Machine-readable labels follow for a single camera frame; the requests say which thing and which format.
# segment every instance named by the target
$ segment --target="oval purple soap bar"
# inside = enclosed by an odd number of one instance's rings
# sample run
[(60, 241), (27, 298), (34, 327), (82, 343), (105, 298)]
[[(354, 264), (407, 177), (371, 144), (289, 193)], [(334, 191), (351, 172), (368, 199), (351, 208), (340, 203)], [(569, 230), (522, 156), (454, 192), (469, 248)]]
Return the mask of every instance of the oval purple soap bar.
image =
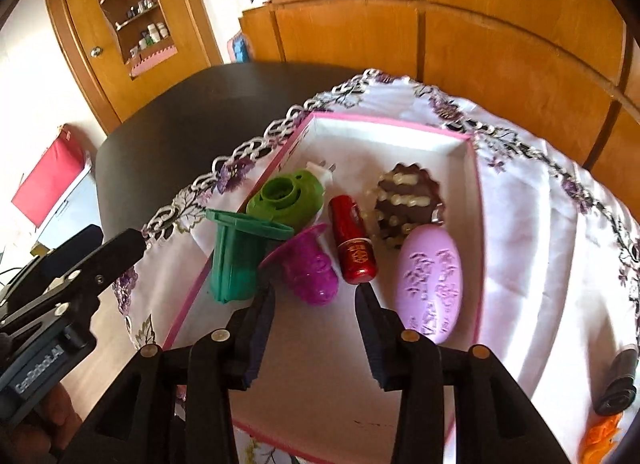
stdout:
[(456, 244), (438, 225), (420, 225), (398, 257), (396, 312), (404, 327), (442, 343), (462, 304), (462, 266)]

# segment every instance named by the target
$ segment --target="metal screw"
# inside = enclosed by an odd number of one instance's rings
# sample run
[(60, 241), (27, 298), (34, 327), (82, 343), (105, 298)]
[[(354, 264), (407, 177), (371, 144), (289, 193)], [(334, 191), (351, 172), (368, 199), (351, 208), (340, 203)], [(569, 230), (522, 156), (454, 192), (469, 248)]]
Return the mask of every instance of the metal screw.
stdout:
[(62, 316), (68, 308), (69, 308), (68, 303), (61, 303), (60, 305), (58, 305), (58, 307), (56, 308), (56, 311), (53, 314), (55, 316)]
[(145, 345), (140, 349), (140, 355), (144, 358), (152, 358), (156, 354), (158, 354), (158, 345), (154, 345), (153, 343)]
[(418, 334), (415, 330), (403, 330), (400, 337), (402, 338), (402, 341), (415, 343), (420, 339), (420, 334)]
[(226, 341), (230, 337), (231, 337), (231, 334), (226, 329), (214, 330), (211, 333), (211, 339), (213, 339), (213, 341)]
[(489, 349), (484, 345), (476, 345), (471, 349), (471, 353), (478, 359), (486, 359), (491, 355)]

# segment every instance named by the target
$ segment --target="door frame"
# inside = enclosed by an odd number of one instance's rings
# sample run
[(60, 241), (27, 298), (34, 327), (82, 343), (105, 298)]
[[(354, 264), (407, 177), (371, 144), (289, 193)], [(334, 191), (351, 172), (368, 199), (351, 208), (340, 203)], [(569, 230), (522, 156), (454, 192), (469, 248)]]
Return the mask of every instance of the door frame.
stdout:
[[(84, 53), (66, 0), (45, 0), (45, 3), (66, 64), (89, 108), (94, 112), (98, 123), (108, 135), (121, 124), (121, 121), (95, 76), (89, 58)], [(222, 65), (222, 57), (204, 8), (204, 2), (202, 0), (184, 0), (184, 3), (207, 65)]]

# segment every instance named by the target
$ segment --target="dark table top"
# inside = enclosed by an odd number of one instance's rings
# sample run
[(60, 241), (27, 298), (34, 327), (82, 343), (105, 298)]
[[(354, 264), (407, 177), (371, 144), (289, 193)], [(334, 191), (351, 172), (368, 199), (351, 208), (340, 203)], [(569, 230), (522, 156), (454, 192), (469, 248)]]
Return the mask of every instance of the dark table top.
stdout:
[(159, 95), (111, 133), (95, 163), (106, 240), (140, 229), (218, 155), (262, 135), (294, 104), (359, 73), (295, 63), (212, 66)]

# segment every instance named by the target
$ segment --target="red cushion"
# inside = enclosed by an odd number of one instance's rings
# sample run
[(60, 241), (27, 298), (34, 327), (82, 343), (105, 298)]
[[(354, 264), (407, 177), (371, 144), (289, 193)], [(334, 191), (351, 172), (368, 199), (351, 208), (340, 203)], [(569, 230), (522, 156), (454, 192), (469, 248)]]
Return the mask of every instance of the red cushion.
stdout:
[(12, 198), (22, 214), (40, 227), (53, 206), (84, 169), (84, 152), (63, 126)]

